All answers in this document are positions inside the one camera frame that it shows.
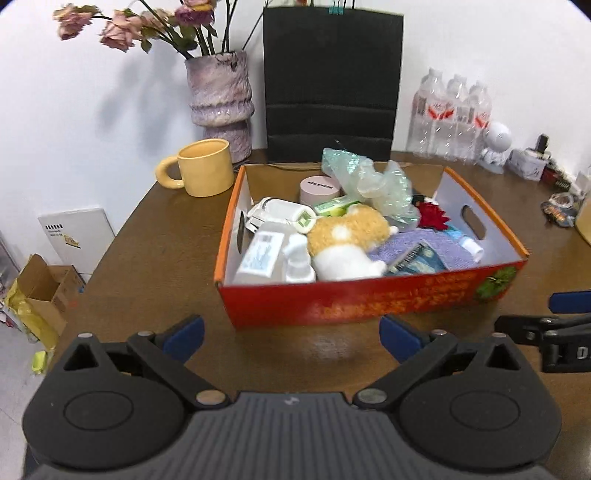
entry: ribbed gray surface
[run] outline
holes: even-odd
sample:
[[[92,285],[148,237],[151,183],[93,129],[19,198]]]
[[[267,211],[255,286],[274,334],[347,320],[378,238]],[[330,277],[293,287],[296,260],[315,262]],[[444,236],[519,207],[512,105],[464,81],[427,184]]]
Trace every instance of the ribbed gray surface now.
[[[195,415],[162,454],[108,473],[41,467],[31,480],[554,480],[541,467],[476,475],[413,451],[383,413],[340,394],[243,393],[224,410]]]

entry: astronaut figurine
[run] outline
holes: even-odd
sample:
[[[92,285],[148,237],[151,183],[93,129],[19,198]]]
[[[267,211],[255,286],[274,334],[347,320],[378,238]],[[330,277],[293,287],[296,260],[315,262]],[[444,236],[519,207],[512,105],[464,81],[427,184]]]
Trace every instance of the astronaut figurine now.
[[[510,130],[502,123],[492,121],[484,133],[484,142],[486,147],[480,152],[477,163],[493,173],[503,173],[504,152],[511,146]]]

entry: vase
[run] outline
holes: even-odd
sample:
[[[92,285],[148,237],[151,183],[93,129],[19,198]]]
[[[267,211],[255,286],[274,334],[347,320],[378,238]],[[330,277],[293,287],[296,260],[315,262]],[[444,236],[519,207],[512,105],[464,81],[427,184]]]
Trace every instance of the vase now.
[[[252,151],[249,118],[255,111],[246,53],[201,56],[185,64],[193,123],[205,127],[203,138],[230,143],[234,165],[243,162]]]

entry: green packet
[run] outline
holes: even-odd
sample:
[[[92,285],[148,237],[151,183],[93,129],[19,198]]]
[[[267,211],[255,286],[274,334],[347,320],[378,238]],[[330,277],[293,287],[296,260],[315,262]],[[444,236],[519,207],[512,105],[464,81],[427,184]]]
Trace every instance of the green packet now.
[[[349,195],[337,197],[328,202],[320,203],[314,207],[317,215],[323,217],[342,217],[347,213],[347,208],[355,203],[360,203],[358,200],[351,198]]]
[[[433,247],[421,240],[388,266],[386,276],[424,275],[447,270],[448,267]]]

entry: brown and white plush toy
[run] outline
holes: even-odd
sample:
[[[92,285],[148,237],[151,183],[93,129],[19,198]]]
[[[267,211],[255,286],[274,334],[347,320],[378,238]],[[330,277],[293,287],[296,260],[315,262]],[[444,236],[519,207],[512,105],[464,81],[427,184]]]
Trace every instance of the brown and white plush toy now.
[[[308,251],[319,280],[341,281],[377,278],[387,265],[372,261],[366,252],[398,233],[375,209],[356,204],[342,217],[320,217],[308,233]]]

